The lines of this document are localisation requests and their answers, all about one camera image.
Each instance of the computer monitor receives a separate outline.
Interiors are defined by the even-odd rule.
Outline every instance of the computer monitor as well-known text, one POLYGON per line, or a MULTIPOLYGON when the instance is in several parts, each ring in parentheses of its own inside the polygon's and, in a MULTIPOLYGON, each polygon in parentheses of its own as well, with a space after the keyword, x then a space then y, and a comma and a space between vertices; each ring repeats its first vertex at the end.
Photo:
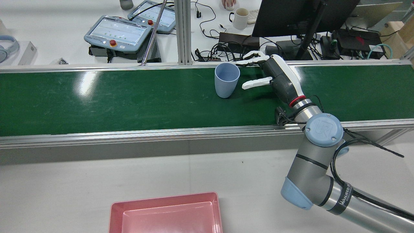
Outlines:
POLYGON ((341 28, 359 0, 262 0, 252 36, 306 34, 298 53, 287 60, 306 60, 304 54, 316 32, 341 28))

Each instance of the blue cup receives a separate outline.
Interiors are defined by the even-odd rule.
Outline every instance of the blue cup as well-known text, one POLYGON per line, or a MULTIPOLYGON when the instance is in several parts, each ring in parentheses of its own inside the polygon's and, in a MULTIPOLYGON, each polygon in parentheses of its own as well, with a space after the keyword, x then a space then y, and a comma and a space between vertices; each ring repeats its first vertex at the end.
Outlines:
POLYGON ((216 93, 221 98, 228 98, 234 91, 240 77, 240 70, 232 63, 221 63, 214 70, 216 93))

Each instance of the hand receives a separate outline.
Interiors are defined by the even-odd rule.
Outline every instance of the hand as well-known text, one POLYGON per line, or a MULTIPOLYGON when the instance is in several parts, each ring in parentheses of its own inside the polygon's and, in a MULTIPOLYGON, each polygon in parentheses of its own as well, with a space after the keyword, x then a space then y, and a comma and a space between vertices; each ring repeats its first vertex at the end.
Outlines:
POLYGON ((221 0, 221 2, 223 3, 224 8, 226 8, 226 5, 229 7, 236 4, 236 0, 221 0))

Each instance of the white box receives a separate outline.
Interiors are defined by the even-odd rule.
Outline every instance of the white box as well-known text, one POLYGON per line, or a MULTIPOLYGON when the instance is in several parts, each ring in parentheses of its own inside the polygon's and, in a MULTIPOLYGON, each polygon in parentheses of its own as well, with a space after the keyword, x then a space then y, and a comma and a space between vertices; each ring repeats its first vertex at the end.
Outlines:
POLYGON ((30 41, 18 41, 19 49, 8 55, 0 66, 23 66, 32 65, 37 54, 36 47, 30 41))

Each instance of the robotic arm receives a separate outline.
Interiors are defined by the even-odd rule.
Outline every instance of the robotic arm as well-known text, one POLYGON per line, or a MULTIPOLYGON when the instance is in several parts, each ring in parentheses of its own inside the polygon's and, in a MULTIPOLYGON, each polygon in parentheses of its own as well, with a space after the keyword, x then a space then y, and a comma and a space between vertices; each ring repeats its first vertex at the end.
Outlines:
MULTIPOLYGON (((280 56, 269 58, 261 52, 252 51, 245 57, 252 56, 259 57, 254 58, 254 62, 241 61, 236 64, 261 64, 268 77, 248 81, 242 88, 271 85, 276 95, 293 109, 290 118, 294 121, 291 122, 298 123, 305 134, 285 178, 282 196, 299 208, 310 209, 318 205, 373 232, 414 232, 414 221, 356 197, 356 190, 349 183, 340 185, 326 175, 336 149, 343 143, 344 131, 340 121, 331 114, 322 113, 305 97, 298 77, 280 56)), ((284 111, 278 108, 277 114, 281 116, 284 111)))

